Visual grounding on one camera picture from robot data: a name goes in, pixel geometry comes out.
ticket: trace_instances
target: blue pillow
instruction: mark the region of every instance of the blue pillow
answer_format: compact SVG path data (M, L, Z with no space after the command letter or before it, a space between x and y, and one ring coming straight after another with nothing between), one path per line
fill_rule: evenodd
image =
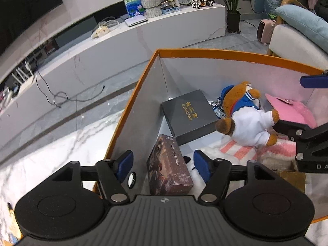
M297 5L283 5L275 12L328 53L328 23L324 19Z

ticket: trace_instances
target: black cable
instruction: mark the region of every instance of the black cable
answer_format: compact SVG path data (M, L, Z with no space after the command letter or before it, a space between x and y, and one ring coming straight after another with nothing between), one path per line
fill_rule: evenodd
M40 92L47 98L47 101L48 101L48 103L49 104L51 104L51 105L53 105L53 106L55 106L55 107L58 107L58 108L61 108L61 105L63 104L63 103L65 103L65 102L67 102L67 101L70 101L70 102L88 102L88 101L91 101L91 100L93 100L94 98L96 98L96 97L98 97L103 91L104 91L104 89L105 89L105 86L103 86L103 88L102 88L102 90L100 91L100 93L98 93L96 96L94 96L94 97L92 97L92 98L90 98L90 99L86 99L86 100L79 100L79 99L69 99L68 98L68 96L67 96L67 94L65 93L65 92L63 92L63 91L59 91L59 92L57 92L56 94L53 94L53 92L50 90L50 88L49 88L49 85L48 85L48 83L45 81L45 79L42 77L42 75L40 74L40 71L39 71L39 69L37 68L36 69L36 71L38 72L38 74L40 75L40 77L42 78L42 80L44 81L44 83L46 84L46 86L48 87L48 90L49 90L49 92L52 94L52 96L54 97L54 102L52 103L52 102L50 102L49 101L49 99L48 99L48 96L40 89L40 86L39 86L39 84L38 84L38 80L37 80L37 76L36 76L36 72L35 72L35 81L36 81L36 84L37 84L37 86L38 86L38 89L40 90ZM60 103L56 103L55 102L55 98L56 97L58 97L58 98L63 98L63 99L65 99L65 101L63 101L63 102L60 102Z
M250 22L248 22L248 21L246 21L246 20L241 20L241 21L244 21L244 22L246 22L246 23L252 25L253 27L255 27L255 28L257 29L257 27L256 27L255 25L253 25L252 23L250 23Z
M251 1L251 0L249 0L249 1L250 1L250 4L251 4L251 9L253 10L253 12L254 12L255 14L262 14L262 13L264 12L264 10L263 10L261 13L255 12L254 9L253 9L253 7L252 7L252 1Z

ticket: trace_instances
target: brown teddy bear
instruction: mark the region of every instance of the brown teddy bear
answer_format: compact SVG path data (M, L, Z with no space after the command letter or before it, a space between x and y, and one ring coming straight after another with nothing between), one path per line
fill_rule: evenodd
M275 145L277 135L270 134L267 129L278 122L279 113L277 110L260 110L255 105L260 96L249 82L224 88L221 99L227 118L217 121L216 130L230 135L241 146Z

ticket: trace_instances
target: toy car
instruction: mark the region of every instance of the toy car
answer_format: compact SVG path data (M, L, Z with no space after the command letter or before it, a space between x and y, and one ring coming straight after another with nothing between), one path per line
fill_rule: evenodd
M203 6L213 6L214 0L191 0L191 5L193 8L201 8Z

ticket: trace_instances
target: white shirt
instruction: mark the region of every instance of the white shirt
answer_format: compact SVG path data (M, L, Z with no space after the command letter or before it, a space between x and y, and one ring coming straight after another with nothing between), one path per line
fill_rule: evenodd
M242 146L265 146L270 133L266 130L274 125L272 111L265 112L255 107L242 107L232 114L236 127L232 139Z

